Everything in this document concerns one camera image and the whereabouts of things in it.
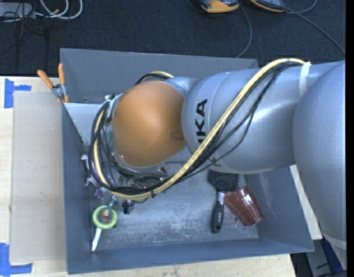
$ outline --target gray tray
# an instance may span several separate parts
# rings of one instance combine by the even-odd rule
[[[203,78],[210,74],[257,68],[254,59],[137,54],[116,51],[61,49],[71,102],[101,103],[105,95],[121,93],[142,75],[163,70],[174,76]],[[91,252],[94,208],[104,204],[85,186],[85,148],[62,107],[63,176],[65,190],[67,271],[69,274],[158,265],[195,263],[314,250],[289,168],[247,175],[264,214],[261,222],[244,227],[225,208],[222,230],[210,232],[216,191],[201,172],[166,192],[137,204],[129,215],[119,206],[117,227],[104,231]],[[167,163],[174,173],[187,160],[184,149]]]

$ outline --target clear red container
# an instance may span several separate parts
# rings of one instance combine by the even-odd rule
[[[263,213],[255,199],[253,191],[248,185],[224,196],[224,203],[241,220],[245,226],[258,223],[263,218]]]

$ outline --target blue tape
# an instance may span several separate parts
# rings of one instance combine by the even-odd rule
[[[0,243],[0,276],[10,277],[11,274],[31,273],[33,263],[27,265],[10,265],[9,245]]]
[[[14,91],[31,91],[30,85],[14,86],[14,81],[5,78],[4,90],[4,108],[13,108],[13,92]]]

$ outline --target yellow cable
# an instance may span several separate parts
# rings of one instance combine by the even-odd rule
[[[168,74],[167,72],[164,72],[164,71],[152,71],[152,72],[150,72],[150,74],[161,74],[161,75],[166,76],[168,78],[173,78],[173,75]]]
[[[270,62],[266,66],[264,66],[262,69],[260,69],[250,80],[249,82],[241,89],[241,91],[237,94],[237,96],[234,98],[234,100],[231,102],[231,104],[228,106],[228,108],[224,111],[223,115],[221,118],[217,121],[215,126],[212,128],[212,130],[209,132],[209,134],[206,136],[206,138],[203,140],[203,142],[200,144],[200,146],[196,149],[196,151],[192,154],[190,159],[185,163],[185,165],[173,176],[171,177],[167,182],[163,183],[159,187],[153,190],[153,194],[159,194],[160,192],[168,189],[170,186],[172,186],[177,180],[179,180],[184,173],[195,163],[195,161],[200,157],[202,154],[203,150],[208,146],[208,144],[211,142],[211,140],[214,138],[214,136],[218,133],[218,131],[221,129],[223,124],[226,122],[228,117],[232,114],[234,109],[238,106],[238,104],[241,102],[241,100],[244,98],[245,94],[248,93],[248,91],[251,89],[251,87],[254,86],[254,84],[261,79],[261,77],[268,72],[271,68],[280,65],[282,63],[286,62],[294,62],[294,63],[299,63],[301,65],[304,65],[305,62],[302,61],[301,59],[296,59],[296,58],[283,58],[283,59],[277,59],[273,62]],[[95,125],[95,132],[97,131],[97,128],[99,127],[100,120],[103,116],[104,112],[101,112],[99,115],[96,125]],[[104,174],[101,170],[100,167],[100,162],[99,162],[99,153],[97,150],[97,139],[94,142],[94,163],[96,166],[97,173],[99,175],[99,178],[101,181],[108,185],[106,178],[104,177]],[[146,192],[142,194],[137,194],[137,195],[127,195],[119,192],[114,192],[111,191],[112,194],[116,195],[117,197],[121,199],[130,199],[130,200],[142,200],[150,197],[152,195],[152,192]]]

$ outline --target black carpet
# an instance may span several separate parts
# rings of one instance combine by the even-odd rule
[[[43,13],[39,0],[4,1],[28,2]],[[65,7],[64,0],[44,1],[52,10]],[[314,0],[283,2],[299,11]],[[345,50],[346,0],[317,0],[303,18],[267,12],[248,0],[221,17],[199,12],[186,0],[83,0],[83,5],[74,20],[36,16],[9,23],[0,18],[0,75],[35,76],[43,69],[55,77],[63,47],[237,57],[250,39],[245,14],[252,38],[242,58],[257,59],[261,66],[283,57],[312,63],[345,59],[340,48]],[[78,6],[78,0],[71,0],[72,14]]]

